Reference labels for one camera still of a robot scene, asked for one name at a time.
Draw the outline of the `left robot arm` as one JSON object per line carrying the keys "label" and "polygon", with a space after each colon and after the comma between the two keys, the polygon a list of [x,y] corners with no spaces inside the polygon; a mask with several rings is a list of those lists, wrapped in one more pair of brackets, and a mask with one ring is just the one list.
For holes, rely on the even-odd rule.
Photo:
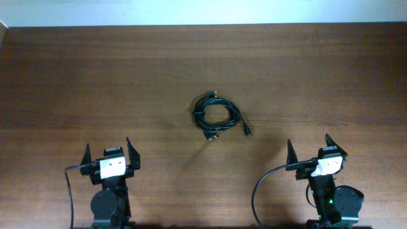
{"label": "left robot arm", "polygon": [[107,148],[103,157],[92,160],[90,147],[87,146],[80,163],[80,173],[88,176],[93,185],[101,185],[90,202],[93,213],[92,228],[135,228],[128,195],[127,179],[141,168],[141,156],[126,139],[130,163],[126,163],[121,146]]}

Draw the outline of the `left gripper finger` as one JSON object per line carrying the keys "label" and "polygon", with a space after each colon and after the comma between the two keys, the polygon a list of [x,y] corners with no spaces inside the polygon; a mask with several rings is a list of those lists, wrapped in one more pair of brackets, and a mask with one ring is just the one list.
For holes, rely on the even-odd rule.
{"label": "left gripper finger", "polygon": [[81,164],[86,165],[92,162],[91,152],[90,152],[90,145],[86,144],[85,154],[82,158]]}
{"label": "left gripper finger", "polygon": [[141,167],[141,156],[137,150],[132,146],[130,139],[126,137],[128,155],[130,159],[130,165],[133,170],[138,170]]}

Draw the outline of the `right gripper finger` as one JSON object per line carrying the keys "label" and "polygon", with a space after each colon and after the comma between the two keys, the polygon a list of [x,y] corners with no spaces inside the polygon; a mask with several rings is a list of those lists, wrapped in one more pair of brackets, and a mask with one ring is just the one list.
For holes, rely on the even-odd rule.
{"label": "right gripper finger", "polygon": [[296,152],[294,150],[294,147],[292,145],[292,142],[290,139],[287,140],[287,160],[286,164],[291,165],[294,163],[298,163],[298,158],[296,155]]}
{"label": "right gripper finger", "polygon": [[335,143],[329,134],[325,134],[325,141],[327,147],[331,147],[332,149],[337,150],[337,152],[339,152],[341,156],[347,156],[347,152],[342,149],[337,143]]}

